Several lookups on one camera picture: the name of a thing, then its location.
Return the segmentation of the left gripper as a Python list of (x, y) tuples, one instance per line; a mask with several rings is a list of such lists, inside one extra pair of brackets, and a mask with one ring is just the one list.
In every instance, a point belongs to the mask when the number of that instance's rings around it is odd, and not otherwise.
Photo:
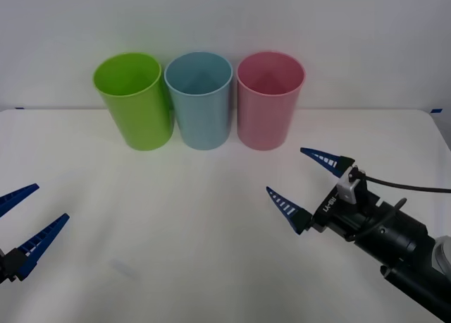
[[(36, 183), (27, 185), (0, 197), (0, 217), (12, 210), (18, 203), (39, 189)], [(54, 241), (69, 220), (68, 214), (61, 215), (39, 233), (18, 248), (4, 254), (0, 249), (0, 284), (5, 280), (26, 279), (37, 266), (38, 260)]]

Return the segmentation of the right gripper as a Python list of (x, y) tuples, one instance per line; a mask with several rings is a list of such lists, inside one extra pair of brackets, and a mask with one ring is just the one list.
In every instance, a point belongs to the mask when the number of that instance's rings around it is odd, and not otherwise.
[[(337, 178), (341, 178), (355, 163), (355, 160), (350, 157), (337, 156), (312, 148), (301, 147), (300, 152), (319, 163)], [(333, 188), (319, 205), (314, 216), (272, 188), (266, 187), (266, 192), (298, 235), (311, 227), (313, 219), (314, 229), (323, 232), (329, 228), (347, 242), (357, 245), (385, 243), (384, 235), (380, 233), (379, 228), (375, 227), (375, 224), (385, 217), (385, 207), (378, 204), (381, 198), (365, 187), (357, 188), (355, 205), (341, 200), (337, 188)]]

